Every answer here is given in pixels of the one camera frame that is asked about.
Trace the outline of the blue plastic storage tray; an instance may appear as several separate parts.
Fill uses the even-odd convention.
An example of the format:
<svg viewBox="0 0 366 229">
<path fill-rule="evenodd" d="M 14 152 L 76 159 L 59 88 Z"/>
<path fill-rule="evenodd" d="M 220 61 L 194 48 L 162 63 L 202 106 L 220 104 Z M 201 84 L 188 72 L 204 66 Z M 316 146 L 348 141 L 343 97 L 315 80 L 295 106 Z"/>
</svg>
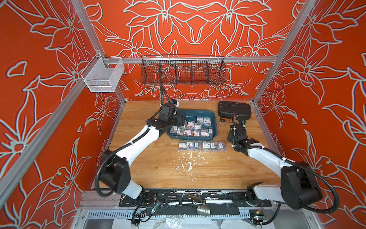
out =
<svg viewBox="0 0 366 229">
<path fill-rule="evenodd" d="M 180 113 L 183 114 L 186 120 L 191 120 L 192 117 L 208 117 L 211 119 L 211 127 L 213 128 L 212 137 L 194 137 L 194 136 L 179 136 L 167 133 L 171 139 L 177 140 L 198 140 L 198 141 L 211 141 L 217 137 L 218 126 L 216 121 L 215 113 L 210 110 L 198 110 L 198 109 L 180 109 Z"/>
</svg>

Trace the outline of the clear paper clip box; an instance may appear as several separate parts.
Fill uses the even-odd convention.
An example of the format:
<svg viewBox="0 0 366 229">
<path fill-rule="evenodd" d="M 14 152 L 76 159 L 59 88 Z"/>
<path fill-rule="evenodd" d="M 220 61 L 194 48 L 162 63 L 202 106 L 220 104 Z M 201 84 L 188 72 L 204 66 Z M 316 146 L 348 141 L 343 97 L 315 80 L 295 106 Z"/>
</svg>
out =
<svg viewBox="0 0 366 229">
<path fill-rule="evenodd" d="M 211 151 L 211 143 L 209 141 L 202 142 L 202 150 L 203 151 Z"/>
<path fill-rule="evenodd" d="M 178 151 L 186 151 L 187 150 L 187 141 L 180 141 Z"/>
<path fill-rule="evenodd" d="M 202 141 L 195 141 L 194 148 L 195 148 L 195 151 L 202 151 L 203 142 Z"/>
<path fill-rule="evenodd" d="M 211 151 L 212 152 L 217 152 L 219 149 L 218 149 L 218 144 L 216 141 L 211 141 L 210 142 L 210 147 L 211 147 Z"/>
<path fill-rule="evenodd" d="M 187 142 L 187 151 L 195 151 L 195 142 L 194 141 Z"/>
<path fill-rule="evenodd" d="M 226 145 L 225 141 L 220 141 L 217 143 L 217 145 L 218 145 L 219 151 L 227 151 L 227 145 Z"/>
</svg>

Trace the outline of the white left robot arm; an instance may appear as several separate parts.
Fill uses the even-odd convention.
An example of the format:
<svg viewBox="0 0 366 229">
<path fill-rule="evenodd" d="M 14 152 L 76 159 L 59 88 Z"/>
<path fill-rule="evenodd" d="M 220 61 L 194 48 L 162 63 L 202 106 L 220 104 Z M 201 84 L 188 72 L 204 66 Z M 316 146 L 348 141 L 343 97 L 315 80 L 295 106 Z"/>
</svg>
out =
<svg viewBox="0 0 366 229">
<path fill-rule="evenodd" d="M 120 194 L 135 200 L 140 198 L 144 188 L 132 179 L 130 166 L 151 143 L 168 133 L 172 127 L 185 124 L 185 116 L 180 112 L 178 101 L 169 98 L 163 85 L 160 85 L 160 93 L 160 108 L 145 121 L 143 129 L 125 145 L 104 152 L 94 180 L 95 191 L 100 197 Z"/>
</svg>

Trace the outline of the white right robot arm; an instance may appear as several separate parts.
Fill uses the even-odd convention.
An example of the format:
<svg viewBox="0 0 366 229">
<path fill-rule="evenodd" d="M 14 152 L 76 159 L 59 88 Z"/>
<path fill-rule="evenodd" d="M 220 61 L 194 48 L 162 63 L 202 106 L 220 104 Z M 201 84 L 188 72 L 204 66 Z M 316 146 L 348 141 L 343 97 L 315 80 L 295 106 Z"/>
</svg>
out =
<svg viewBox="0 0 366 229">
<path fill-rule="evenodd" d="M 278 204 L 286 204 L 294 210 L 306 209 L 321 214 L 330 214 L 338 210 L 339 195 L 323 176 L 315 172 L 308 163 L 297 163 L 287 159 L 257 140 L 248 138 L 244 122 L 235 113 L 232 114 L 228 141 L 236 152 L 257 160 L 280 178 L 279 186 L 266 185 L 263 182 L 249 185 L 246 189 L 248 204 L 256 206 L 262 200 L 271 200 Z M 320 182 L 328 187 L 334 199 L 332 205 L 326 209 L 311 207 L 323 199 Z"/>
</svg>

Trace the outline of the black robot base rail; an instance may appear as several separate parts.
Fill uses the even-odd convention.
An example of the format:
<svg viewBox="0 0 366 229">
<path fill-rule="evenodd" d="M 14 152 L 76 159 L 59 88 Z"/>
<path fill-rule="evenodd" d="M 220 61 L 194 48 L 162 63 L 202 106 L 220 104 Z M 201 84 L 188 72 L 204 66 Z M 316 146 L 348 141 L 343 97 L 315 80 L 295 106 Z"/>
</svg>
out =
<svg viewBox="0 0 366 229">
<path fill-rule="evenodd" d="M 211 209 L 211 219 L 263 218 L 273 204 L 262 200 L 250 205 L 246 191 L 241 189 L 146 189 L 140 198 L 130 200 L 122 196 L 121 208 L 137 208 L 136 219 L 162 219 L 167 217 L 203 217 L 197 214 L 198 205 Z"/>
</svg>

